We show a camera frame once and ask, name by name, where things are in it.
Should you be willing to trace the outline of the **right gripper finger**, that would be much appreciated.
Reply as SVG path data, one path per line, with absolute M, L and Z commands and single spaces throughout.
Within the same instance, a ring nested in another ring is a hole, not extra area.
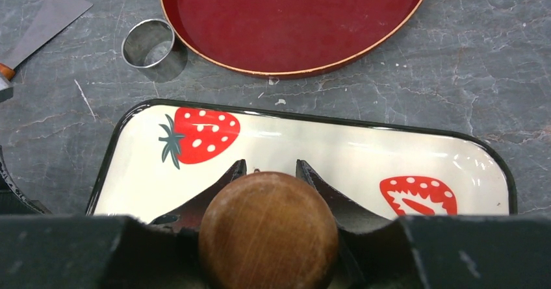
M 206 288 L 200 221 L 212 198 L 245 174 L 245 161 L 236 161 L 149 225 L 127 216 L 1 215 L 1 287 Z
M 549 288 L 550 220 L 525 216 L 400 216 L 388 220 L 324 181 L 296 176 L 326 200 L 351 288 Z

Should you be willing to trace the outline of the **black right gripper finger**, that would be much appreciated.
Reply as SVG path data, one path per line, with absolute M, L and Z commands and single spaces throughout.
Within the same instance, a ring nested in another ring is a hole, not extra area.
M 50 214 L 38 200 L 32 200 L 14 183 L 1 149 L 1 215 Z

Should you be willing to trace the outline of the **white strawberry print tray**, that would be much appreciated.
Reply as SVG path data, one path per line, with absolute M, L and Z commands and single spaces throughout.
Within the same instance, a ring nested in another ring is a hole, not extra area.
M 124 114 L 86 211 L 151 222 L 239 160 L 248 172 L 289 175 L 304 160 L 340 193 L 387 219 L 517 212 L 509 167 L 466 134 L 171 99 L 147 100 Z

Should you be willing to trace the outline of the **wooden rolling pin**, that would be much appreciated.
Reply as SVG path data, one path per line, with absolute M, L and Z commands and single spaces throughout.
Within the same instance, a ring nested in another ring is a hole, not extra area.
M 211 288 L 327 288 L 339 232 L 322 196 L 286 173 L 251 173 L 210 202 L 198 237 Z

